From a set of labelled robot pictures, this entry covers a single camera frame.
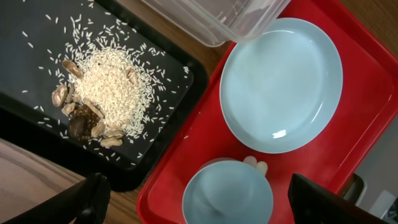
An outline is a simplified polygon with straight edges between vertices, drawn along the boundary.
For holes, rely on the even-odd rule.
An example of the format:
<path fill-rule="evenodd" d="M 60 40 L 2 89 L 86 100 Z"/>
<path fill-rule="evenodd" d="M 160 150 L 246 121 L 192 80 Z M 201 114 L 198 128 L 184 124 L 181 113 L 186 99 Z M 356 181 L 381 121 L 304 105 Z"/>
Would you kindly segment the small light blue bowl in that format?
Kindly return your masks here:
<path fill-rule="evenodd" d="M 269 181 L 255 167 L 230 158 L 207 162 L 182 199 L 188 224 L 268 223 L 274 206 Z"/>

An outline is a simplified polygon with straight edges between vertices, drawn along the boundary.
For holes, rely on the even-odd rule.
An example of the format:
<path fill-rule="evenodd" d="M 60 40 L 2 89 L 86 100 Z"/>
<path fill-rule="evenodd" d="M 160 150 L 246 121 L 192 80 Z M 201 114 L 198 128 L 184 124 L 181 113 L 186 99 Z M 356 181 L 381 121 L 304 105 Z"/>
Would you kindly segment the rice and peanut scraps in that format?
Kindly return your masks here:
<path fill-rule="evenodd" d="M 101 113 L 88 146 L 108 160 L 137 164 L 194 81 L 193 73 L 93 1 L 11 1 L 20 51 L 3 81 L 19 101 L 58 129 L 67 108 Z"/>

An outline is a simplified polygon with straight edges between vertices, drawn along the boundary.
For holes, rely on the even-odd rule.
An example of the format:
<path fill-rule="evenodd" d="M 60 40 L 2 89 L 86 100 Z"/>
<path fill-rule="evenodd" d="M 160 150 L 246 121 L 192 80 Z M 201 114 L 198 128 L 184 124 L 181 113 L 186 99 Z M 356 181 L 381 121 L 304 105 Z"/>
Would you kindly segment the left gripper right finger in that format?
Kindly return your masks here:
<path fill-rule="evenodd" d="M 288 198 L 295 224 L 387 224 L 302 174 L 292 174 Z"/>

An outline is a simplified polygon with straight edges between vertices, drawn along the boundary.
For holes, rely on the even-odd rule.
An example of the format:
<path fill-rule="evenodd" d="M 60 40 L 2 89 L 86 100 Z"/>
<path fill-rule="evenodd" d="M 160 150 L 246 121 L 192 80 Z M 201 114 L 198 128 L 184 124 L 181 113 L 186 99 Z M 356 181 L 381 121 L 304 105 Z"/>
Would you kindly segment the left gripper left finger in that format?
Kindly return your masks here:
<path fill-rule="evenodd" d="M 111 197 L 111 186 L 101 173 L 89 175 L 38 206 L 8 220 L 18 223 L 102 224 Z"/>

